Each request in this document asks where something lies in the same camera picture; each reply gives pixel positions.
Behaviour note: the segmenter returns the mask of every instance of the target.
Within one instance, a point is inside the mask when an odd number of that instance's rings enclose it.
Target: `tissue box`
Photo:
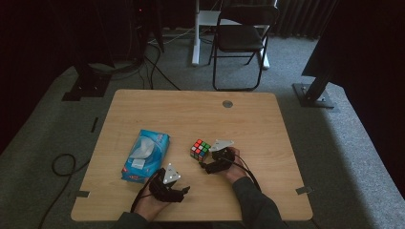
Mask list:
[[[169,147],[169,138],[164,133],[140,130],[122,168],[122,179],[143,183],[153,175],[163,162]]]

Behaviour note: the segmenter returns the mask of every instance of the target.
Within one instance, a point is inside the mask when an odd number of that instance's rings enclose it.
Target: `gray carpet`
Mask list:
[[[212,65],[206,66],[210,45],[202,43],[198,67],[191,66],[192,46],[192,39],[184,38],[166,43],[157,65],[182,90],[213,91]],[[315,46],[316,41],[305,38],[274,37],[267,52],[270,68],[264,71],[262,83],[255,91],[276,94],[303,180],[315,190],[309,194],[313,220],[287,224],[290,228],[405,228],[404,199],[344,90],[328,85],[326,91],[337,107],[333,111],[304,108],[299,104],[291,84],[312,82],[312,77],[303,77],[301,72]],[[149,47],[146,55],[155,61],[158,53]],[[229,63],[224,64],[224,59],[220,61],[219,83],[227,86],[254,83],[255,62],[249,66],[232,66],[232,70]],[[106,69],[101,65],[95,67]],[[152,66],[147,64],[138,73],[116,74],[104,97],[84,97],[77,102],[61,101],[77,78],[74,68],[54,81],[0,156],[0,228],[38,227],[67,180],[53,173],[53,160],[60,154],[72,154],[76,156],[77,166],[86,162],[92,155],[114,92],[123,88],[148,89],[146,75],[151,72]],[[155,90],[176,90],[156,70],[153,82]],[[93,129],[96,117],[98,122]],[[69,173],[71,165],[67,158],[56,163],[61,173]],[[79,189],[84,174],[82,170],[73,175],[43,228],[113,225],[113,222],[71,220],[75,202],[72,193]]]

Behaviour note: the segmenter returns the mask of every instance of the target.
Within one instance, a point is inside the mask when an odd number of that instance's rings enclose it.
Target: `hand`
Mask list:
[[[235,153],[234,162],[244,167],[244,164],[239,158],[240,151],[234,147],[228,147],[233,153]],[[232,164],[228,170],[220,171],[218,175],[224,176],[231,184],[242,177],[247,177],[246,171],[237,165]]]
[[[162,202],[155,199],[149,191],[149,185],[143,190],[142,197],[144,198],[139,200],[134,212],[140,214],[146,220],[152,221],[170,202]]]

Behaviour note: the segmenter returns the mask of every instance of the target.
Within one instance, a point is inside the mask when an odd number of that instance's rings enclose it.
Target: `black chair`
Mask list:
[[[232,88],[220,89],[216,86],[217,73],[217,58],[218,57],[250,57],[246,65],[248,65],[255,55],[263,51],[266,54],[267,42],[270,29],[275,25],[279,16],[279,11],[276,7],[252,6],[252,5],[237,5],[224,8],[218,17],[217,27],[212,42],[211,54],[209,56],[208,65],[211,64],[211,58],[214,57],[214,73],[212,85],[217,91],[253,91],[259,84],[262,77],[262,69],[264,58],[261,58],[259,76],[256,85],[251,88]],[[223,20],[236,22],[238,25],[224,25]],[[264,26],[264,31],[261,34],[258,27]],[[222,52],[252,52],[252,55],[217,55],[220,49]]]

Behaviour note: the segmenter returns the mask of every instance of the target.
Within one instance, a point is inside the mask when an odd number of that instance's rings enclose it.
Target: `table top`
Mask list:
[[[118,90],[80,187],[90,195],[76,198],[72,219],[117,220],[130,210],[143,185],[122,180],[121,169],[141,129],[170,135],[162,167],[172,163],[181,175],[174,189],[191,187],[156,220],[241,220],[231,185],[190,156],[197,139],[233,140],[283,220],[312,218],[307,194],[296,192],[304,184],[274,94]]]

